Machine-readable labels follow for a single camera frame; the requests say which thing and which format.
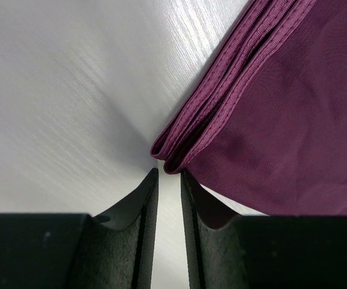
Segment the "folded cloth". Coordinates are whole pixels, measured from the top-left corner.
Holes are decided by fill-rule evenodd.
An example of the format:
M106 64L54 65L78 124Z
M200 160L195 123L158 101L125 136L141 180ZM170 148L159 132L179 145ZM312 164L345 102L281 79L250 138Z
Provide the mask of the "folded cloth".
M266 214L347 215L347 0L248 4L151 155Z

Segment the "purple fabric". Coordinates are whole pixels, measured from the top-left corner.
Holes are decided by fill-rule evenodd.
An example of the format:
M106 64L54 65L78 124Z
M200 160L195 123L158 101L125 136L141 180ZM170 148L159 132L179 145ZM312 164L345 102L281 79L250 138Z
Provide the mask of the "purple fabric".
M347 0L248 5L152 147L266 214L347 215Z

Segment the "stitched seam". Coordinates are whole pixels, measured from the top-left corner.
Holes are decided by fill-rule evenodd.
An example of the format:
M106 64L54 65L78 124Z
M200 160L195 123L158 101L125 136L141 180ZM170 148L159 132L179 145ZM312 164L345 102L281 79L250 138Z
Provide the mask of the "stitched seam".
M270 14L271 12L273 12L275 8L276 8L276 7L272 7L272 9L270 9L270 10L268 11L267 15ZM282 11L283 11L283 10L282 10L282 8L281 8L281 10L277 13L277 15L275 15L273 21L271 21L270 23L268 23L268 25L265 27L265 29L264 29L265 31L266 31L273 23L275 23L275 22L278 20L277 17L281 14ZM254 31L252 34L255 34L255 33L258 32L259 28L261 28L261 27L260 27L261 24L262 24L262 23L258 24L259 26L255 29L255 31ZM230 72L228 73L228 75L226 75L225 79L222 81L222 83L220 84L220 86L219 86L219 87L217 88L217 90L215 91L215 94L216 94L216 95L217 95L218 93L220 93L220 91L221 91L222 89L225 88L225 84L226 84L226 82L228 81L228 78L231 76L231 74L232 74L232 71L230 71ZM203 112L199 115L199 118L204 117L204 116L207 114L207 110L206 110L206 109L209 108L210 106L214 105L215 103L217 103L219 100L220 100L220 99L212 99L211 102L209 102L209 103L205 106L205 109L204 109ZM193 124L192 126L199 124L199 122L200 122L199 118L198 118L198 121L195 122L195 124Z
M302 2L301 1L299 3L299 5L297 7L295 7L295 10L302 5ZM301 13L300 17L298 17L297 20L295 20L294 24L283 34L283 37L285 37L292 29L294 29L296 26L297 26L297 23L305 16L305 11L308 10L312 5L313 3L315 3L315 1L311 1L304 9L304 11ZM292 16L292 13L289 15L289 17L285 20L285 22L283 23L283 25L281 26L280 30L285 26L285 24L287 23L287 21L291 18ZM275 37L263 48L267 48L273 41L275 40ZM275 48L273 48L271 51L268 52L268 54L265 56L265 58L267 57L270 57L271 56L271 53L276 51L279 46L281 46L283 43L280 42L279 44L277 44L277 46ZM252 75L250 76L250 78L248 79L248 81L246 82L245 86L242 88L242 91L244 91L244 89L247 88L248 84L250 83L250 81L252 80L252 78L255 76L256 72L259 70L259 68L261 68L261 66L258 66L252 73ZM235 91L237 90L238 88L238 85L236 85L234 87L234 89L232 90L232 92L230 93L230 97L233 95L233 93L235 93ZM204 144L202 145L202 148L199 149L199 147L201 146L201 142L203 141L203 139L206 137L206 136L209 136L209 133L206 132L204 135L202 135L202 137L198 140L197 144L194 146L194 148L191 149L191 152L189 152L186 157L183 159L183 162L181 163L181 165L179 165L178 169L181 167L181 166L186 166L189 164L189 162L203 149L205 148L206 146L208 146L210 144L210 142L213 140L213 138L215 137L216 134L218 134L220 131L218 131L222 126L224 126L224 124L228 121L228 119L230 118L230 114L232 112L233 109L235 109L236 107L236 104L238 103L238 101L240 100L240 98L242 97L242 95L240 95L234 102L233 102L233 105L231 106L231 108L228 110L227 112L227 115L228 117L226 117L222 123L215 129L214 133L212 133L210 139ZM227 103L224 105L224 107L220 110L219 114L221 114L222 112L225 111L225 107L226 107Z
M273 12L276 8L278 8L278 6L274 5L269 11L267 11L267 13L263 16L262 21L258 24L258 26L256 27L256 29L251 33L251 35L254 35L258 32L258 30L261 28L261 25L263 24L263 22L266 20L266 16L268 16L271 12ZM283 8L280 7L279 12L277 13L277 15L274 16L273 20L270 21L267 26L264 28L264 30L266 31L273 23L275 23L276 21L278 21L279 19L277 18L281 12L283 11ZM233 66L229 73L226 75L226 77L224 78L224 80L222 81L222 83L220 84L220 86L217 88L217 90L215 91L215 95L217 95L218 93L220 93L220 91L222 89L224 89L226 82L228 81L228 78L231 76L231 74L233 73L233 69L235 67L237 67L239 64L239 60L237 61L237 63L235 64L235 66ZM212 99L204 108L204 110L200 113L199 117L195 120L195 122L193 124L190 125L190 128L184 133L183 135L183 139L181 142L179 142L177 145L179 146L181 143L183 143L184 139L192 132L191 129L193 129L196 125L198 125L201 122L201 118L204 117L205 115L207 115L207 109L210 108L212 105L214 105L215 103L217 103L220 99Z
M254 9L254 11L251 13L251 15L248 16L248 18L247 18L246 20L243 21L242 26L240 27L240 29L246 28L247 22L248 22L249 20L251 20L251 19L254 17L255 12L258 11L258 9L261 7L261 5L263 4L263 2L264 2L264 0L260 0L260 3L258 3L258 6ZM201 82L200 87L199 87L199 90L198 90L197 92L195 92L195 93L194 93L194 96L192 96L192 97L190 98L189 103L184 107L183 111L180 113L181 115L186 115L186 114L187 114L188 109L192 106L193 102L194 102L195 100L197 100L195 95L199 96L199 95L203 92L203 90L205 89L206 83L210 81L210 78L216 73L216 70L219 68L219 66L221 65L221 63L224 61L226 53L230 51L231 45L233 45L233 43L237 40L238 36L241 35L241 34L237 33L237 31L234 31L233 33L236 33L236 35L235 35L234 38L229 42L229 44L227 44L227 47L225 48L225 50L223 51L223 53L222 53L221 56L220 56L220 60L218 61L219 63L218 63L217 65L215 65L215 67L212 67L212 68L211 68L213 71L210 71L210 73L208 74L207 78ZM197 110L197 109L202 105L202 103L203 103L203 102L201 102L200 104L198 104L198 105L195 107L195 110ZM177 140L177 138L178 138L178 136L179 136L179 135L177 135L177 136L175 137L176 140L173 140L173 141L171 140L171 141L170 141L170 136L173 137L172 134L174 133L174 131L175 131L175 130L178 130L178 129L175 129L175 127L177 127L177 126L174 126L174 127L172 128L171 132L169 133L169 135L168 135L168 137L167 137L168 142L174 142L174 143L175 143L176 140ZM168 149L168 152L167 152L167 153L164 153L164 151L167 149L167 146L168 146L168 144L167 144L167 142L165 142L164 145L163 145L163 147L161 148L161 151L160 151L159 153L157 153L157 156L160 156L161 154L163 154L163 155L169 154L169 153L172 151L173 148Z

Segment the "black plastic part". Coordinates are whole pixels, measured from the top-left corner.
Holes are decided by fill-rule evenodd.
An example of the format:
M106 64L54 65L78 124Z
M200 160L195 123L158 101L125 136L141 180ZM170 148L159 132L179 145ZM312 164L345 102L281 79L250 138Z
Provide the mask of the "black plastic part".
M0 214L0 288L150 288L157 202L152 169L95 218Z
M347 217L242 217L181 174L190 288L347 288Z

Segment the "white surface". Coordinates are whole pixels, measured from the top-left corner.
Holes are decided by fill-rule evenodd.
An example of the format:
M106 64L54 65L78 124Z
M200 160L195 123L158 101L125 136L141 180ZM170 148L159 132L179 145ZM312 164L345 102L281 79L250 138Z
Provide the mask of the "white surface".
M233 209L235 212L238 212L241 215L247 216L268 216L266 214L263 214L262 212L259 212L257 210L254 210L252 208L246 207L240 203L235 202L234 200L231 200L225 196L222 196L215 191L211 190L210 188L207 188L202 185L202 187L207 190L209 193L211 193L214 197L219 199L221 202L223 202L225 205L229 206L231 209Z
M0 211L87 211L149 148L246 0L0 0ZM177 176L161 176L153 288L188 288Z

